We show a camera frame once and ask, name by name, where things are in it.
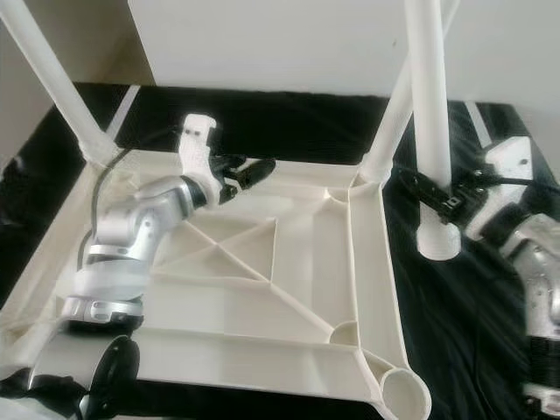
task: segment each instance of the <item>black cloth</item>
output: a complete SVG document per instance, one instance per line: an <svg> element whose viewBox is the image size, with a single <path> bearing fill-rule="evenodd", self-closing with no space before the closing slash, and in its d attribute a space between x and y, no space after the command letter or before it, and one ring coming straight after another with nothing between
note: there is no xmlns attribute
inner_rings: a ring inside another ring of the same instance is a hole
<svg viewBox="0 0 560 420"><path fill-rule="evenodd" d="M107 127L126 87L78 86L98 123ZM369 149L386 104L386 99L372 96L143 87L117 142L123 147L173 151L176 138L150 144L140 144L140 139L182 124L187 113L200 112L222 124L225 152L356 164ZM494 141L528 134L512 107L481 104L479 109ZM480 167L481 150L465 105L450 102L449 112L457 179ZM535 179L553 183L542 154L536 147L533 153ZM416 166L412 123L395 161ZM73 134L52 110L4 171L0 248L9 252L0 253L0 302L7 298L82 166ZM521 282L484 243L464 239L460 256L449 262L422 258L415 240L417 203L394 178L383 190L383 198L407 354L430 388L430 418L522 418L527 355ZM528 188L523 201L535 213L560 216L558 199L540 191ZM357 413L349 410L348 418L360 417Z"/></svg>

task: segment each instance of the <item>white tube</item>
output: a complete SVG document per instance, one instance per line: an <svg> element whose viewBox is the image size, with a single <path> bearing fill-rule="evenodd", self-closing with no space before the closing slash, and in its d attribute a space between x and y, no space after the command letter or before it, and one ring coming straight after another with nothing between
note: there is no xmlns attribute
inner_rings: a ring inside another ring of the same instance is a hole
<svg viewBox="0 0 560 420"><path fill-rule="evenodd" d="M439 0L404 0L409 39L412 99L418 170L440 188L452 182L449 122L445 91L444 37ZM448 260L461 247L459 230L443 224L434 210L420 205L418 251L432 260Z"/></svg>
<svg viewBox="0 0 560 420"><path fill-rule="evenodd" d="M78 137L84 158L106 164L116 153L115 144L91 116L24 1L0 0L0 18Z"/></svg>
<svg viewBox="0 0 560 420"><path fill-rule="evenodd" d="M459 3L460 0L444 2L442 13L444 37L449 31ZM375 133L371 150L364 156L360 165L359 173L362 179L379 184L384 184L389 179L393 169L393 156L411 116L410 57L407 56Z"/></svg>

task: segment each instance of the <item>black fabric surface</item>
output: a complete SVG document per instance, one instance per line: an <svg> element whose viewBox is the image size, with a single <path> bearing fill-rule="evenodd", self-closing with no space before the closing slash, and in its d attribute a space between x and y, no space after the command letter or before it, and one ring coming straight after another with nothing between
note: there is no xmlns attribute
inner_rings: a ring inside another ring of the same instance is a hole
<svg viewBox="0 0 560 420"><path fill-rule="evenodd" d="M124 87L80 84L102 127L107 127L124 91ZM121 146L137 144L140 137L181 124L185 114L200 112L222 124L226 152L355 164L369 148L386 103L366 96L143 87L117 141ZM494 141L527 134L513 108L484 104L479 109ZM449 110L456 179L478 167L481 150L465 105L450 102ZM412 168L413 137L410 124L395 156L397 163ZM141 147L172 151L176 141ZM535 179L552 183L543 156L537 148L533 152ZM0 247L10 252L0 253L0 302L7 298L82 166L72 133L58 112L51 111L4 172ZM461 255L449 262L423 259L415 245L417 203L393 178L383 197L405 344L412 368L430 388L430 418L522 418L527 356L520 281L484 243L463 240ZM536 190L529 188L524 202L533 212L557 219L560 215L558 199ZM348 418L360 418L357 413L348 411Z"/></svg>

